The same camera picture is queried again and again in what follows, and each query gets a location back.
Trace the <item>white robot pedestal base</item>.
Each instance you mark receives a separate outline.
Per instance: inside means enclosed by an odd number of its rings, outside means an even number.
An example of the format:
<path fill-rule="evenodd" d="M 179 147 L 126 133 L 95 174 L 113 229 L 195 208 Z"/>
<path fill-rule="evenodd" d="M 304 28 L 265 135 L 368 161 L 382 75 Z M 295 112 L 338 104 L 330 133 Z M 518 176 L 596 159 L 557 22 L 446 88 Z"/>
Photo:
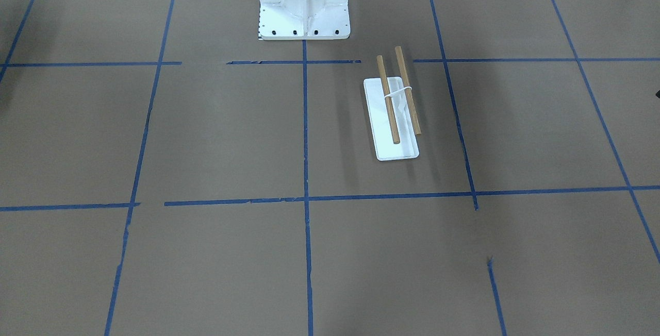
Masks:
<path fill-rule="evenodd" d="M 344 40 L 349 0 L 259 0 L 260 40 Z"/>

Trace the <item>white towel rack base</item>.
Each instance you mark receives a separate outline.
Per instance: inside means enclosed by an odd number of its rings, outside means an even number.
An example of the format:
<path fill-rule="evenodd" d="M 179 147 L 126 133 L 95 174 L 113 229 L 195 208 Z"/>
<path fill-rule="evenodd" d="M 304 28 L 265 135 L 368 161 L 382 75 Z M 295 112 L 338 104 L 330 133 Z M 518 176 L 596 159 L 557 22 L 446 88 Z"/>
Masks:
<path fill-rule="evenodd" d="M 388 77 L 387 80 L 390 89 L 388 96 L 382 90 L 380 78 L 366 78 L 363 81 L 376 158 L 379 161 L 417 158 L 419 146 L 405 92 L 410 87 L 403 85 L 401 77 Z M 387 99 L 392 101 L 394 122 L 398 126 L 398 143 L 394 142 Z"/>

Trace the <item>wooden rack rod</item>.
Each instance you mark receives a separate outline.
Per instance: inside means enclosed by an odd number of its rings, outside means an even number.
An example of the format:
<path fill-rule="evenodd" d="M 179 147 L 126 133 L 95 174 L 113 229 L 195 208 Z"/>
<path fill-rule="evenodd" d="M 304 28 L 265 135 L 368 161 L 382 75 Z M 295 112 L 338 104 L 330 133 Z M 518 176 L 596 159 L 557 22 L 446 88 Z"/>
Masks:
<path fill-rule="evenodd" d="M 384 64 L 383 56 L 376 56 L 376 63 L 378 68 L 379 77 L 382 85 L 382 92 L 384 94 L 384 101 L 386 103 L 387 118 L 390 125 L 391 136 L 394 144 L 399 144 L 401 139 L 399 136 L 398 123 L 396 121 L 393 101 L 390 96 L 389 80 L 386 73 L 386 66 Z"/>
<path fill-rule="evenodd" d="M 410 79 L 408 75 L 408 69 L 406 66 L 406 61 L 405 61 L 405 56 L 403 54 L 402 47 L 400 45 L 397 45 L 394 47 L 394 53 L 396 54 L 396 59 L 398 62 L 398 67 L 399 67 L 399 73 L 402 78 L 402 83 L 404 85 L 404 92 L 405 92 L 405 98 L 406 98 L 406 103 L 408 106 L 408 111 L 410 114 L 410 119 L 411 119 L 411 124 L 412 128 L 414 131 L 414 134 L 416 136 L 421 135 L 421 127 L 420 127 L 420 122 L 419 122 L 419 116 L 417 113 L 415 101 L 414 101 L 414 96 L 412 93 L 412 87 L 410 84 Z"/>

